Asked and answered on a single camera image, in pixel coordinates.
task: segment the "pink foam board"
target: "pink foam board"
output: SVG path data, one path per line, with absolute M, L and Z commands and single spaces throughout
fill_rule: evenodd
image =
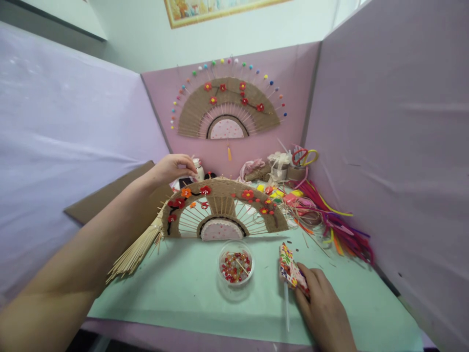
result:
M 468 14 L 370 1 L 322 44 L 306 139 L 319 191 L 445 351 L 469 350 Z
M 318 49 L 319 43 L 309 43 L 237 57 L 239 63 L 234 75 L 252 82 L 256 70 L 259 69 L 260 74 L 257 75 L 255 83 L 259 83 L 258 87 L 264 88 L 266 81 L 263 80 L 263 76 L 267 74 L 268 80 L 274 81 L 274 87 L 280 88 L 277 94 L 272 95 L 271 101 L 275 107 L 283 102 L 285 108 L 277 110 L 280 118 L 284 120 L 279 127 L 247 138 L 230 139 L 232 161 L 228 161 L 226 140 L 189 138 L 179 136 L 176 130 L 171 130 L 171 116 L 174 115 L 171 109 L 174 108 L 173 101 L 176 100 L 178 91 L 183 84 L 189 91 L 204 84 L 208 80 L 207 73 L 200 73 L 197 68 L 204 64 L 210 66 L 210 62 L 143 73 L 143 80 L 172 152 L 194 154 L 202 159 L 205 172 L 213 171 L 218 175 L 224 174 L 227 177 L 232 175 L 235 178 L 246 161 L 265 158 L 281 150 L 277 137 L 285 146 L 291 148 L 293 148 L 292 143 L 299 144 L 307 115 Z M 227 59 L 225 58 L 224 65 L 217 60 L 217 77 L 231 75 L 231 66 L 226 63 Z M 246 62 L 247 65 L 241 73 L 242 62 Z M 249 70 L 249 65 L 254 66 L 253 70 Z M 195 79 L 192 77 L 194 70 L 198 72 L 198 77 Z M 186 82 L 187 78 L 191 79 L 191 84 Z M 282 100 L 278 98 L 280 94 L 283 94 Z M 176 108 L 176 117 L 180 111 L 180 108 Z

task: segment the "pen holder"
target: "pen holder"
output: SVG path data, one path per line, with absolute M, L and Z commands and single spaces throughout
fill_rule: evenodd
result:
M 288 165 L 287 179 L 291 181 L 303 181 L 306 176 L 307 166 Z

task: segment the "human hand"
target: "human hand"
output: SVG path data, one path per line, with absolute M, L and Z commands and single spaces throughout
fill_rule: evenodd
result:
M 185 168 L 179 168 L 179 165 L 185 165 Z M 185 154 L 169 154 L 160 160 L 158 164 L 152 167 L 148 172 L 153 182 L 158 186 L 173 182 L 175 179 L 191 176 L 197 177 L 197 169 L 192 158 Z
M 303 319 L 322 352 L 356 352 L 352 329 L 342 302 L 331 283 L 320 269 L 308 269 L 297 263 L 306 277 L 311 299 L 301 290 L 295 290 L 295 298 Z

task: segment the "tassel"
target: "tassel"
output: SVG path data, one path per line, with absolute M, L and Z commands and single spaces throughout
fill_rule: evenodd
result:
M 230 144 L 228 143 L 228 161 L 231 161 L 231 149 L 230 149 Z

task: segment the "wooden skewer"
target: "wooden skewer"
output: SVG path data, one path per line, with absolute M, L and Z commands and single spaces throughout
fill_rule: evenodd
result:
M 241 269 L 243 269 L 243 270 L 244 270 L 244 272 L 246 273 L 246 275 L 248 275 L 248 276 L 249 276 L 249 273 L 246 271 L 246 269 L 244 268 L 244 266 L 243 266 L 243 265 L 241 265 L 241 263 L 240 263 L 240 262 L 238 262 L 238 259 L 235 259 L 235 260 L 236 260 L 236 262 L 239 264 L 239 266 L 241 267 Z

